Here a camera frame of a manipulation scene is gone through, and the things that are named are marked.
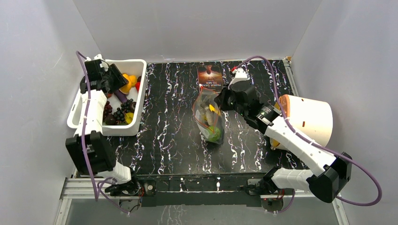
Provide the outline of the yellow pear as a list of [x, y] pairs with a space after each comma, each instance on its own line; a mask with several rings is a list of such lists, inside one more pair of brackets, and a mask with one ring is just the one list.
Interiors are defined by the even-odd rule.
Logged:
[[209, 110], [215, 114], [219, 114], [219, 110], [214, 107], [212, 104], [209, 104]]

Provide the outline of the orange fruit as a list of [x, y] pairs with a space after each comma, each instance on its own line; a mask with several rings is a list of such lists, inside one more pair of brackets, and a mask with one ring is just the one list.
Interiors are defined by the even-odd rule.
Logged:
[[125, 95], [128, 95], [132, 88], [132, 83], [128, 82], [126, 85], [122, 86], [119, 91]]

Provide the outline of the grey toy fish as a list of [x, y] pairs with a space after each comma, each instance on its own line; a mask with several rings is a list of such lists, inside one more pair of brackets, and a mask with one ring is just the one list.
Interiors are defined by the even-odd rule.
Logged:
[[213, 126], [215, 124], [215, 113], [209, 110], [209, 104], [211, 103], [202, 103], [199, 108], [199, 121], [206, 126]]

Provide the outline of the clear zip top bag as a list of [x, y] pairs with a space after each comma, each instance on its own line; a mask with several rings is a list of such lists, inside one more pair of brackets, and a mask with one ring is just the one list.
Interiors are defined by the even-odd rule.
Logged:
[[192, 112], [203, 140], [213, 144], [222, 144], [224, 125], [221, 110], [214, 101], [216, 97], [215, 91], [200, 86]]

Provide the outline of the green round fruit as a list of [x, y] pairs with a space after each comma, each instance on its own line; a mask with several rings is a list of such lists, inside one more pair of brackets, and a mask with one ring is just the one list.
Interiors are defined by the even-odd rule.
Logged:
[[217, 143], [221, 140], [222, 132], [218, 127], [209, 126], [207, 129], [209, 131], [209, 137], [207, 138], [207, 141]]

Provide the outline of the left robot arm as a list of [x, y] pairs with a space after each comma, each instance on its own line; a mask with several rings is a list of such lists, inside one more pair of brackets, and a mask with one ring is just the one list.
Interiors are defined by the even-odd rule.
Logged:
[[91, 178], [94, 192], [100, 184], [95, 176], [106, 178], [111, 185], [105, 188], [112, 196], [135, 195], [140, 182], [133, 178], [129, 167], [117, 162], [115, 152], [103, 134], [104, 110], [107, 96], [127, 83], [115, 64], [108, 64], [100, 56], [82, 62], [84, 76], [79, 87], [80, 114], [72, 137], [65, 141], [66, 149], [77, 169]]

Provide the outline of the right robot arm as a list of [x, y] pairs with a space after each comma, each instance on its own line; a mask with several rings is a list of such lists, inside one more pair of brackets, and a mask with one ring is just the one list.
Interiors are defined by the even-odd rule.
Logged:
[[331, 203], [348, 183], [352, 168], [348, 161], [350, 155], [343, 153], [338, 157], [302, 140], [298, 129], [288, 128], [280, 110], [259, 101], [256, 88], [248, 81], [225, 85], [214, 101], [220, 110], [240, 114], [250, 127], [277, 140], [308, 167], [307, 170], [294, 170], [275, 166], [258, 183], [248, 186], [249, 194], [277, 194], [285, 188], [299, 189]]

